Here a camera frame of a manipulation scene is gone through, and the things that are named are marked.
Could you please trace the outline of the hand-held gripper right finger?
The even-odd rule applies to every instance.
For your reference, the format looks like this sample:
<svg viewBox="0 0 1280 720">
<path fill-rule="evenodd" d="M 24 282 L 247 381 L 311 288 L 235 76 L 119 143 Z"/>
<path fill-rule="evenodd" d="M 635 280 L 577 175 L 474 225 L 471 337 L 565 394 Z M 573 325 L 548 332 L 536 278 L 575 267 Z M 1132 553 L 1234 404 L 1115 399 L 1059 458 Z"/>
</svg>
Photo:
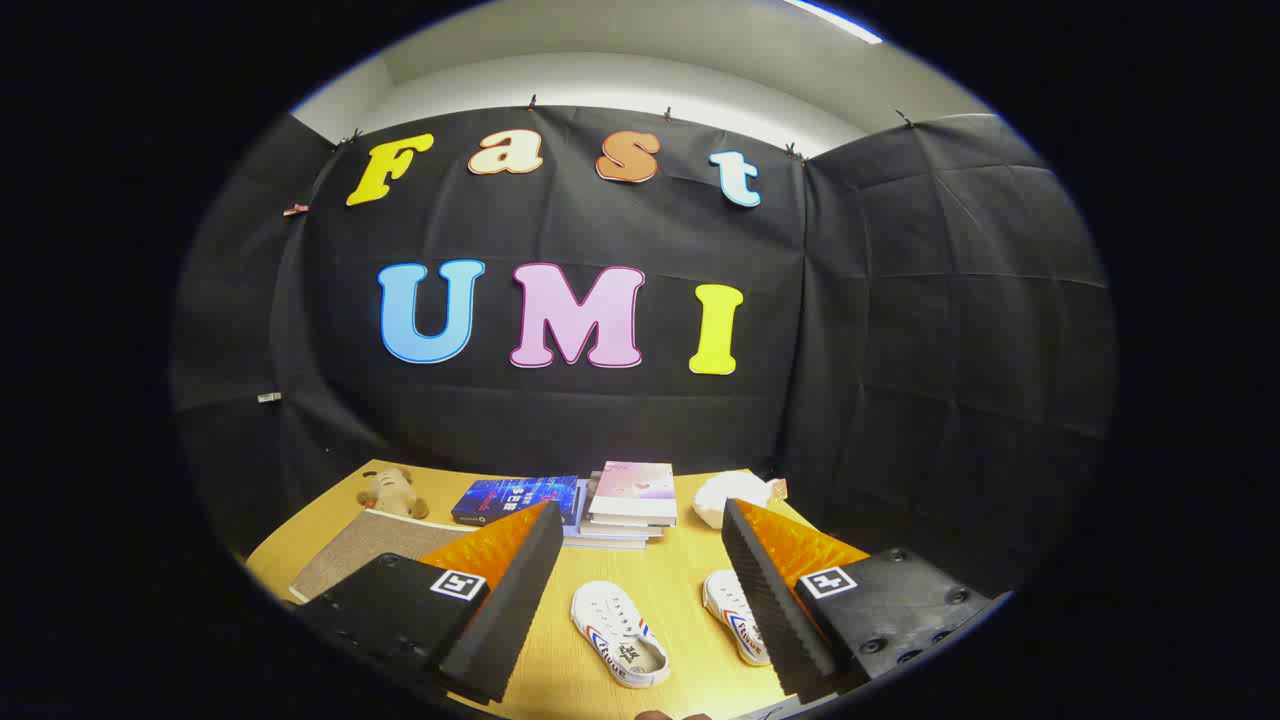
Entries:
<svg viewBox="0 0 1280 720">
<path fill-rule="evenodd" d="M 740 498 L 721 539 L 783 692 L 805 705 L 901 682 L 1001 607 L 915 550 L 865 553 Z"/>
</svg>

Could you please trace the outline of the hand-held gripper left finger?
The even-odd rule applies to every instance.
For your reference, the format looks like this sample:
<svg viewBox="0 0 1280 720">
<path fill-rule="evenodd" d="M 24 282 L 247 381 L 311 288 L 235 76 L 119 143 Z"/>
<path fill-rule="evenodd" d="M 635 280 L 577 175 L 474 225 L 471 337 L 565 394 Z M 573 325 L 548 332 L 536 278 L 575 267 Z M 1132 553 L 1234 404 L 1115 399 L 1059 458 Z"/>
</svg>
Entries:
<svg viewBox="0 0 1280 720">
<path fill-rule="evenodd" d="M 383 550 L 296 615 L 407 689 L 499 702 L 562 544 L 544 501 L 430 553 Z"/>
</svg>

